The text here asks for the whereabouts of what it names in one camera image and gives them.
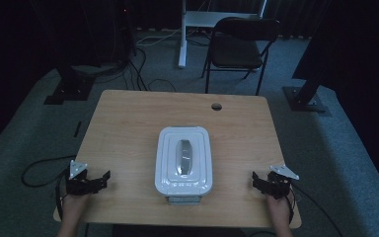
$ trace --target round hole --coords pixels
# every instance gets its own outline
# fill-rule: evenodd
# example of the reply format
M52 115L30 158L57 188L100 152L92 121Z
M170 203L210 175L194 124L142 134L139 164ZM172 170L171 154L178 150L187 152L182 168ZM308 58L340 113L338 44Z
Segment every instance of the round hole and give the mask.
M211 105L211 108L214 110L214 111L221 111L222 109L222 106L218 103L214 103Z

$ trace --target desk leg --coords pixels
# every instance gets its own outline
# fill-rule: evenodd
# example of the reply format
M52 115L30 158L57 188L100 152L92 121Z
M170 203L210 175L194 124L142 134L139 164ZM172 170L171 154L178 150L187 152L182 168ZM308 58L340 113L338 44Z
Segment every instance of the desk leg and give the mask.
M179 68L186 67L187 60L187 24L186 24L186 9L187 1L183 0L183 15L182 15L182 26L181 26L181 50L180 50L180 61L178 63Z

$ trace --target white container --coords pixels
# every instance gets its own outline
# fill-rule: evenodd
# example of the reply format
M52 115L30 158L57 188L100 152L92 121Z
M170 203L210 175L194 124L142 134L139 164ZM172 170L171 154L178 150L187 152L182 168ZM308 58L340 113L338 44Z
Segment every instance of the white container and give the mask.
M170 204L198 204L213 185L208 132L201 126L169 126L159 135L156 189Z

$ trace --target black bracket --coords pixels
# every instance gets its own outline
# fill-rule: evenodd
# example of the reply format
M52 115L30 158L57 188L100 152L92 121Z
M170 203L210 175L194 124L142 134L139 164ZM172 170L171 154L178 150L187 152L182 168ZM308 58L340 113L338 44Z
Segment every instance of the black bracket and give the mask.
M273 196L275 199L286 197L290 193L291 179L271 171L267 175L267 181L259 178L257 173L252 173L252 186L261 193Z
M96 180L86 179L88 170L82 171L73 179L69 179L66 173L66 192L69 195L83 196L87 194L97 194L100 190L107 187L107 180L111 177L111 172L107 171L102 178Z

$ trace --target human hand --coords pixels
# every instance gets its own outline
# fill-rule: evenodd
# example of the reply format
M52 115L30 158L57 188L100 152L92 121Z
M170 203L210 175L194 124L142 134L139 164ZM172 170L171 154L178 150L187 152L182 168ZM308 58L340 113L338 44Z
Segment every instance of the human hand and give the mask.
M294 200L292 193L288 195L290 204L285 197L275 199L273 196L265 195L266 203L269 210L270 219L275 229L277 237L291 237L292 233L289 227L290 206Z
M91 195L73 196L67 195L63 199L63 218L58 237L76 236L79 221L82 213L86 209L87 203Z
M67 195L63 199L62 208L63 208L63 219L69 223L77 224L82 216L82 213L86 209L87 203L90 199L91 195L83 195L83 196L73 196Z

